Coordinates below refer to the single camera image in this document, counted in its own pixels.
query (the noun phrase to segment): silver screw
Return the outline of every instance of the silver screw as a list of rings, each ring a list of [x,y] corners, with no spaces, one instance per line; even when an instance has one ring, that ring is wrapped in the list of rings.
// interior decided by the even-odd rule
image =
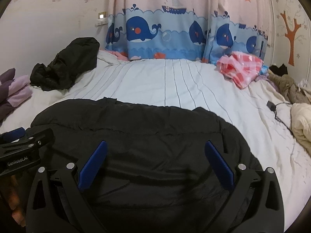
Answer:
[[[67,167],[67,169],[72,169],[75,167],[75,164],[74,163],[68,163],[66,167]]]
[[[245,170],[245,169],[246,169],[246,165],[244,165],[244,164],[239,164],[239,165],[238,165],[238,168],[239,168],[240,170]]]
[[[45,171],[45,168],[43,166],[41,166],[39,169],[38,169],[38,172],[39,173],[43,173]]]
[[[269,173],[274,173],[274,169],[271,168],[271,167],[268,167],[268,172],[269,172]]]

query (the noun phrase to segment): pink plaid bag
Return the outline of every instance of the pink plaid bag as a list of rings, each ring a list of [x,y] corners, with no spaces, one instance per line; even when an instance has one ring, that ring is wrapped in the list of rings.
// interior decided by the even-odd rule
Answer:
[[[233,79],[239,89],[246,88],[258,75],[263,61],[256,56],[239,51],[233,51],[231,56],[222,56],[217,61],[219,71]]]

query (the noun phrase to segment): curtain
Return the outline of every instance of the curtain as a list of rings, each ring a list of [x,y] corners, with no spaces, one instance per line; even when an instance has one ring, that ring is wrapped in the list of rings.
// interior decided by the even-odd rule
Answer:
[[[106,49],[136,59],[264,58],[269,0],[109,0]]]

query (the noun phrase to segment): black cloth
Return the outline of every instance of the black cloth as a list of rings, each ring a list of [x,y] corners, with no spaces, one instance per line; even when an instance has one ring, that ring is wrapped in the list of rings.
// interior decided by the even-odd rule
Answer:
[[[93,37],[80,37],[60,51],[46,67],[37,64],[32,70],[32,86],[40,86],[43,91],[71,88],[79,74],[97,66],[99,42]]]
[[[205,157],[208,140],[236,164],[262,170],[240,132],[203,108],[66,100],[38,114],[26,133],[46,128],[55,135],[52,147],[40,151],[48,169],[107,142],[107,158],[84,195],[109,232],[203,232],[229,194]]]
[[[283,76],[284,74],[288,74],[287,72],[287,67],[283,64],[281,65],[280,67],[277,67],[275,65],[272,65],[269,67],[269,69],[276,75],[279,75],[279,76]]]

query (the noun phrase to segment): mattress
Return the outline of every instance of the mattress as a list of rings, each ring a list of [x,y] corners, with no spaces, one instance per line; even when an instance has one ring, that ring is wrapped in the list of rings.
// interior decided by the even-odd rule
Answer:
[[[311,195],[311,158],[290,131],[267,108],[285,99],[267,81],[252,82],[239,90],[214,65],[189,60],[118,61],[99,52],[97,68],[80,76],[70,90],[43,92],[17,108],[0,127],[0,133],[28,128],[46,107],[66,99],[117,98],[122,102],[184,109],[203,107],[232,123],[245,137],[263,169],[273,167],[278,177],[285,209],[285,229],[297,218]],[[290,106],[283,105],[285,123]]]

